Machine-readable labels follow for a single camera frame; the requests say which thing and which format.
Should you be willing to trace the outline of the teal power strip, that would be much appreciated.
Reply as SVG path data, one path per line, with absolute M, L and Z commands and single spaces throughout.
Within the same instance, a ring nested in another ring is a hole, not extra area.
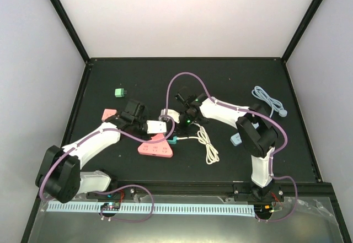
M 172 137 L 172 138 L 170 138 L 170 139 L 167 139 L 167 142 L 168 142 L 169 144 L 177 144 L 177 142 L 178 142 L 178 137 L 177 137 L 177 136 L 174 136 L 174 137 Z

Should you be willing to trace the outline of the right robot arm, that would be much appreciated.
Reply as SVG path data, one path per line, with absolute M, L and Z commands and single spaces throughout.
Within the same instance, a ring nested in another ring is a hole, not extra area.
M 232 105 L 205 93 L 185 95 L 187 88 L 180 89 L 175 99 L 182 105 L 178 111 L 177 131 L 186 133 L 193 123 L 207 123 L 210 119 L 235 128 L 252 160 L 252 197 L 264 200 L 271 193 L 272 177 L 269 170 L 270 155 L 275 151 L 278 134 L 260 105 L 252 107 Z

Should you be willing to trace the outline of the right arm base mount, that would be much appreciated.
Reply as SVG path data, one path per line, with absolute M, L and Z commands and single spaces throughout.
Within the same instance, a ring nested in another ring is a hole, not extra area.
M 274 181 L 264 188 L 257 186 L 252 182 L 238 182 L 233 184 L 234 199 L 248 203 L 272 203 L 275 201 L 274 195 L 282 202 L 282 196 L 279 195 L 281 186 Z

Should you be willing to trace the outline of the light blue power strip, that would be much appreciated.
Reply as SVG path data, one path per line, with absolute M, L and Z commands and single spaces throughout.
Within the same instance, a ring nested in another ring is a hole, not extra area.
M 242 139 L 239 133 L 236 133 L 233 136 L 231 136 L 230 141 L 235 147 L 242 144 Z

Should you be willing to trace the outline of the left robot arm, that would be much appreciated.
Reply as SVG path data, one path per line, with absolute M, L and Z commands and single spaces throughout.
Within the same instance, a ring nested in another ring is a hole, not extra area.
M 130 100 L 122 111 L 105 109 L 101 125 L 83 138 L 63 147 L 51 146 L 45 152 L 35 180 L 43 201 L 61 203 L 76 195 L 100 192 L 105 198 L 117 195 L 119 186 L 105 170 L 84 172 L 83 167 L 105 148 L 116 144 L 121 135 L 146 133 L 145 105 Z

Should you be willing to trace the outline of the pink triangular power strip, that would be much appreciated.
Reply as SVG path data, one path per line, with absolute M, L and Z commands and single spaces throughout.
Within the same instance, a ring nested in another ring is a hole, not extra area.
M 151 138 L 147 143 L 142 143 L 137 151 L 141 155 L 158 156 L 162 158 L 171 158 L 173 156 L 172 148 L 170 147 L 167 140 L 163 140 L 158 143 L 152 143 L 159 141 L 164 138 L 164 134 L 159 133 Z

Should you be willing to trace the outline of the green USB charger plug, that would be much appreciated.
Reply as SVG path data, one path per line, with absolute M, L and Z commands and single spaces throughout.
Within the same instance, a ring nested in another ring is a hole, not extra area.
M 114 91 L 114 96 L 116 98 L 124 98 L 127 94 L 127 91 L 124 88 L 116 88 Z

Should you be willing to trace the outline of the pink square socket adapter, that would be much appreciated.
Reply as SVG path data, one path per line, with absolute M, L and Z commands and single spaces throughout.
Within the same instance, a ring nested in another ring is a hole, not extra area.
M 101 120 L 105 122 L 109 117 L 115 116 L 117 114 L 117 110 L 115 109 L 104 109 Z

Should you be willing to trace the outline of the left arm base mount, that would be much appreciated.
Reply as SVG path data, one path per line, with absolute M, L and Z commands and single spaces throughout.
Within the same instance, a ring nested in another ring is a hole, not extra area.
M 133 187 L 128 187 L 125 189 L 121 189 L 119 191 L 115 191 L 117 188 L 120 188 L 121 185 L 119 184 L 118 181 L 112 181 L 109 185 L 108 188 L 105 191 L 102 192 L 88 192 L 86 194 L 86 199 L 95 199 L 98 201 L 109 201 L 109 202 L 114 202 L 114 201 L 122 201 L 126 195 L 131 195 L 135 193 L 136 188 Z

